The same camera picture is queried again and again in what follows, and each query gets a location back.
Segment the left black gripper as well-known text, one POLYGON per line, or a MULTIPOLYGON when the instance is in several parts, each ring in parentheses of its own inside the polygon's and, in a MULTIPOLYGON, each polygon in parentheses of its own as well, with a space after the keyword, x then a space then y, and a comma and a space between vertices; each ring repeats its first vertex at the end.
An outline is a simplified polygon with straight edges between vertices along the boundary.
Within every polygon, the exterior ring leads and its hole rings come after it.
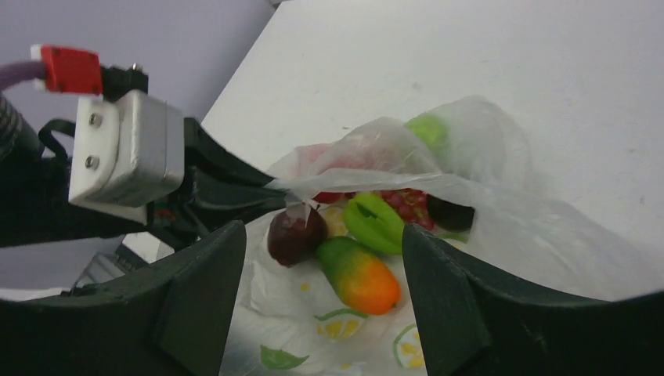
POLYGON ((147 207, 147 224, 68 201, 75 121, 53 119, 35 131, 1 101, 1 244, 14 247, 152 233, 184 248, 228 222, 248 223, 282 209, 275 179, 217 143, 192 118, 183 122, 182 184, 147 207))

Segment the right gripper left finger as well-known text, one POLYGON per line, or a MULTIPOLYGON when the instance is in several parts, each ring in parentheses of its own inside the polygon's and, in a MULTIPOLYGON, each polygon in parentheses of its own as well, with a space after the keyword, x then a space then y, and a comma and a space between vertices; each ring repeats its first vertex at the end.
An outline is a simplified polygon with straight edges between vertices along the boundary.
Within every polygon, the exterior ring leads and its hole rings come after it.
POLYGON ((2 374, 218 374, 246 244, 231 222, 76 295, 2 302, 2 374))

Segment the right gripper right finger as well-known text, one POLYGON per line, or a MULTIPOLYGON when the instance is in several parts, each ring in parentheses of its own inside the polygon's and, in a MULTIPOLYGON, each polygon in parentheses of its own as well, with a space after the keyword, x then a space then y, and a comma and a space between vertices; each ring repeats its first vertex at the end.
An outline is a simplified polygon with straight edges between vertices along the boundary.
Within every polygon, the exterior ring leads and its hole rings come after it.
POLYGON ((419 226, 403 261, 430 375, 660 375, 663 295, 606 302, 524 280, 419 226))

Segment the dark red fake plum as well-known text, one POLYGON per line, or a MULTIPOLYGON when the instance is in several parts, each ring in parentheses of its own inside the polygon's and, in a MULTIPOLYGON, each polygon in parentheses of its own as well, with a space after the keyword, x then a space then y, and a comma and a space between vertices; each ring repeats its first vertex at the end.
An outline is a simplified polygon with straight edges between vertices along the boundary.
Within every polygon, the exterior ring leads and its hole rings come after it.
POLYGON ((327 237, 327 224, 318 211, 308 204, 295 204, 273 217, 267 249, 272 259, 290 267, 310 259, 327 237))

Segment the clear plastic bag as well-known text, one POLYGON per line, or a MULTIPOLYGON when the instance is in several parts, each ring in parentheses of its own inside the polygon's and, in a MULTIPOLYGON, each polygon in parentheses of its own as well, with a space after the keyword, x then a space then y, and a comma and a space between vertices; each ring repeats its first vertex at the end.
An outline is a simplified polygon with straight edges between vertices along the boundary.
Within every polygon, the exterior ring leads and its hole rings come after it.
MULTIPOLYGON (((327 239, 356 240, 342 217, 356 194, 413 189, 473 207, 475 217, 464 232, 408 222, 404 230, 419 226, 483 262, 571 295, 606 302, 663 295, 660 251, 637 248, 569 204, 538 194, 525 134, 498 106, 469 96, 425 113, 449 126, 442 158, 404 122, 381 117, 333 143, 299 146, 274 161, 268 173, 278 187, 292 191, 287 207, 323 191, 345 194, 334 204, 312 206, 327 224, 327 239)), ((403 251, 387 255, 363 244, 402 290, 395 308, 367 315, 341 302, 315 257, 290 267, 272 259, 267 236, 276 214, 247 225, 221 374, 430 375, 403 251)))

